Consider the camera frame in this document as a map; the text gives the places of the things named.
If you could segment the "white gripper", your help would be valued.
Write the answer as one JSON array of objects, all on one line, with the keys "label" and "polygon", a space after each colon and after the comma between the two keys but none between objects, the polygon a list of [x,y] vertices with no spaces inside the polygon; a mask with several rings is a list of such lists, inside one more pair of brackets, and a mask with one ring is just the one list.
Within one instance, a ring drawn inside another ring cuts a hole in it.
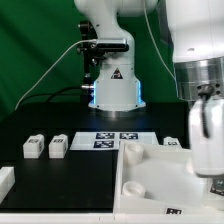
[{"label": "white gripper", "polygon": [[205,106],[208,137],[204,136],[202,100],[189,112],[189,142],[193,167],[199,177],[224,176],[224,99],[211,97]]}]

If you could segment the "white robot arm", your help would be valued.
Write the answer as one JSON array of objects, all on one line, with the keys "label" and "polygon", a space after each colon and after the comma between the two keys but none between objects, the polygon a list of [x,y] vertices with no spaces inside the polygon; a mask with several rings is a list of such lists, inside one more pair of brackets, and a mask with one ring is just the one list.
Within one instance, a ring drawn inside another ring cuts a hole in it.
[{"label": "white robot arm", "polygon": [[[92,23],[106,58],[90,106],[101,112],[143,107],[134,75],[134,39],[117,17],[152,10],[158,0],[74,0]],[[224,0],[164,0],[180,99],[192,101],[189,137],[195,173],[224,176]]]}]

